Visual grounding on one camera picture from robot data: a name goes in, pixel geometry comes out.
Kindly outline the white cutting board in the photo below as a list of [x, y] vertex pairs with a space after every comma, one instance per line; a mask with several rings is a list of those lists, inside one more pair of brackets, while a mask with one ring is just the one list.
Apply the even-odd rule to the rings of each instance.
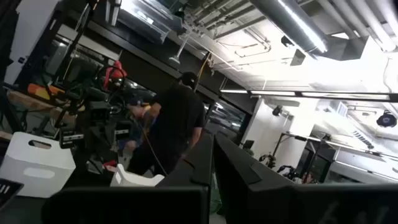
[[118, 164], [114, 170], [114, 175], [111, 180], [111, 187], [155, 187], [165, 177], [162, 175], [155, 175], [148, 178], [141, 175], [133, 174], [125, 171], [122, 164]]
[[59, 192], [75, 170], [70, 149], [59, 142], [15, 132], [0, 165], [0, 178], [21, 183], [18, 195], [49, 198]]

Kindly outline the black overhead LED light bar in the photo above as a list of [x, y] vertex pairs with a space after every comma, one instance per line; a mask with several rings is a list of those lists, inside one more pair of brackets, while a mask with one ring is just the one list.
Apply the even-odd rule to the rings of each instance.
[[398, 103], [398, 93], [341, 92], [341, 91], [272, 91], [222, 89], [222, 93], [249, 94], [252, 96], [279, 96], [291, 98], [314, 98], [329, 100], [369, 101]]

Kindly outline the orange plastic item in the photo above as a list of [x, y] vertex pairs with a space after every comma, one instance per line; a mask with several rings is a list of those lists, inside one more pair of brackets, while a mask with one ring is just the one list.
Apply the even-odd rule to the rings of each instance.
[[[58, 100], [66, 100], [65, 96], [65, 91], [62, 89], [59, 89], [55, 86], [50, 85], [48, 87], [49, 92], [51, 93], [51, 96], [54, 97], [55, 99]], [[50, 100], [50, 95], [47, 91], [47, 89], [44, 86], [35, 84], [35, 83], [30, 83], [27, 88], [28, 93], [44, 98], [46, 100]]]

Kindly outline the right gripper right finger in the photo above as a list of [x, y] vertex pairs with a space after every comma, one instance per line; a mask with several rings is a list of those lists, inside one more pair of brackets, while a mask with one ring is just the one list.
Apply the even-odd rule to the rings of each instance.
[[227, 224], [398, 224], [398, 184], [296, 184], [217, 134]]

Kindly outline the background robot rig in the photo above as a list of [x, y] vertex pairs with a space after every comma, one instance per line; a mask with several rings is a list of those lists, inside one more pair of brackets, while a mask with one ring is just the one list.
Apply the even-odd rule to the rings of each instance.
[[[277, 157], [284, 141], [299, 143], [297, 162], [283, 164]], [[272, 152], [259, 160], [278, 174], [293, 180], [315, 183], [398, 184], [398, 152], [365, 149], [320, 138], [284, 132], [279, 136]]]

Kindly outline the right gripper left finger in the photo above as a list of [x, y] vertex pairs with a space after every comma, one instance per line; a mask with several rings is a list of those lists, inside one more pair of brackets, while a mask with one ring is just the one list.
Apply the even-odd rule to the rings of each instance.
[[51, 196], [43, 224], [208, 224], [213, 135], [204, 133], [155, 187], [69, 188]]

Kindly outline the silver ceiling air duct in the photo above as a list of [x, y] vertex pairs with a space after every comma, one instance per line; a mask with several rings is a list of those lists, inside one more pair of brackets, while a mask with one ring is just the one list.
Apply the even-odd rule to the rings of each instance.
[[306, 54], [314, 57], [329, 51], [328, 37], [295, 0], [249, 1]]

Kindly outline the person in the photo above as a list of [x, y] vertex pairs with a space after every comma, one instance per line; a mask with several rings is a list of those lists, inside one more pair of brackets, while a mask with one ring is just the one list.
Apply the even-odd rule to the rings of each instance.
[[178, 83], [155, 95], [142, 126], [143, 142], [133, 151], [128, 172], [170, 174], [178, 161], [198, 142], [205, 121], [205, 109], [195, 93], [198, 76], [184, 72]]

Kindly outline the red hanging object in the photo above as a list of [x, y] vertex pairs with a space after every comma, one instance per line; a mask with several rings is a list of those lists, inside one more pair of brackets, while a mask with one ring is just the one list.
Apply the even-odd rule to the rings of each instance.
[[112, 80], [119, 80], [125, 77], [127, 77], [127, 73], [124, 71], [122, 63], [119, 60], [115, 61], [112, 67], [106, 69], [104, 89], [108, 90], [109, 83]]

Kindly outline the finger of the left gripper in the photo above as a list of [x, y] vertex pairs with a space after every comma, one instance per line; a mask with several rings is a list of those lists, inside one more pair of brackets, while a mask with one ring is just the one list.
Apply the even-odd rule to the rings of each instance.
[[118, 141], [121, 139], [127, 139], [130, 136], [130, 128], [122, 128], [114, 130], [114, 140]]
[[84, 139], [83, 134], [77, 134], [74, 132], [61, 132], [59, 138], [59, 145], [61, 149], [70, 149]]

